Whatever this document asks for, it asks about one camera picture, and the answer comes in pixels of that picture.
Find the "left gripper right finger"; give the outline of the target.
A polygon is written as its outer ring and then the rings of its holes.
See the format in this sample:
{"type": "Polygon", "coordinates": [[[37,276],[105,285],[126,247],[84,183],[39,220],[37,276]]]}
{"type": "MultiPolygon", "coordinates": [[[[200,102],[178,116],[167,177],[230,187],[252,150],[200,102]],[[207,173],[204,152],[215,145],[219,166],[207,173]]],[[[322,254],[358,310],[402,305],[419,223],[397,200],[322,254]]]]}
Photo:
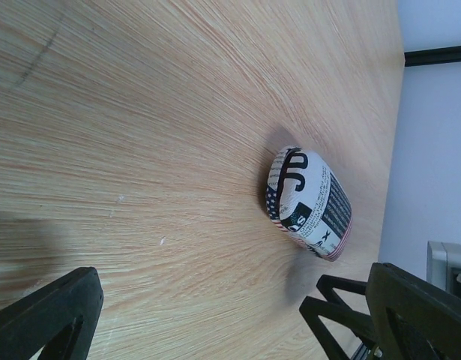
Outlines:
{"type": "Polygon", "coordinates": [[[374,263],[366,300],[383,359],[461,359],[461,299],[374,263]]]}

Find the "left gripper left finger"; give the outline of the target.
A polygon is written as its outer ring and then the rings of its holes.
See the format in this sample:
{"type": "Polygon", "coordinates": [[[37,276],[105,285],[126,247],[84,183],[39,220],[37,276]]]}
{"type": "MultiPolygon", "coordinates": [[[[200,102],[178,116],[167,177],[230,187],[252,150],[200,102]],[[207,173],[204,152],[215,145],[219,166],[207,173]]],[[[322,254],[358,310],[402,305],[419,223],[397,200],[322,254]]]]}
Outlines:
{"type": "Polygon", "coordinates": [[[0,310],[0,359],[86,359],[102,307],[96,268],[76,268],[0,310]]]}

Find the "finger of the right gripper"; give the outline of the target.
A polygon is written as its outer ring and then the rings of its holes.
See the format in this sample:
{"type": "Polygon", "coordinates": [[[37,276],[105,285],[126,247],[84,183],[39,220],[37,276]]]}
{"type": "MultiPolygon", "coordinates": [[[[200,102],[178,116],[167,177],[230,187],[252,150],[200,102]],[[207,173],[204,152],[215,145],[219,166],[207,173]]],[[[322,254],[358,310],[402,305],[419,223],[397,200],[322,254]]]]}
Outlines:
{"type": "Polygon", "coordinates": [[[364,346],[372,350],[377,346],[377,337],[371,317],[352,310],[336,293],[343,290],[348,293],[365,295],[367,284],[359,280],[322,275],[316,284],[323,299],[307,296],[299,307],[299,312],[310,330],[322,346],[329,359],[347,359],[343,348],[327,329],[322,319],[332,320],[348,328],[364,346]]]}

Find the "flag print glasses case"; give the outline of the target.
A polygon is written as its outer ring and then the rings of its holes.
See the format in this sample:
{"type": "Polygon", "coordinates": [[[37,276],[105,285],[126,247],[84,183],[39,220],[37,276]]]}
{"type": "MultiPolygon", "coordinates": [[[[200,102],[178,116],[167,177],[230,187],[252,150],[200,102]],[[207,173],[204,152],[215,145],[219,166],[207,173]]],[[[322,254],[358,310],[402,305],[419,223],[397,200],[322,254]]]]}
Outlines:
{"type": "Polygon", "coordinates": [[[352,207],[327,163],[314,151],[282,148],[267,177],[265,206],[271,222],[297,245],[337,260],[352,227],[352,207]]]}

